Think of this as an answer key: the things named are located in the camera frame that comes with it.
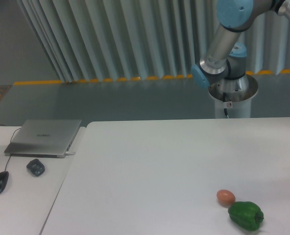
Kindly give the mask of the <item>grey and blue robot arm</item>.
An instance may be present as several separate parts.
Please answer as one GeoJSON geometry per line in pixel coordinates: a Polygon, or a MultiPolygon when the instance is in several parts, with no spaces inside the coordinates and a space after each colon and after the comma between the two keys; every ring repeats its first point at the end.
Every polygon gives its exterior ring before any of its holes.
{"type": "Polygon", "coordinates": [[[219,0],[216,5],[219,26],[199,62],[191,67],[195,82],[204,88],[222,79],[236,80],[245,75],[241,66],[232,66],[233,47],[242,32],[268,11],[290,20],[290,0],[219,0]]]}

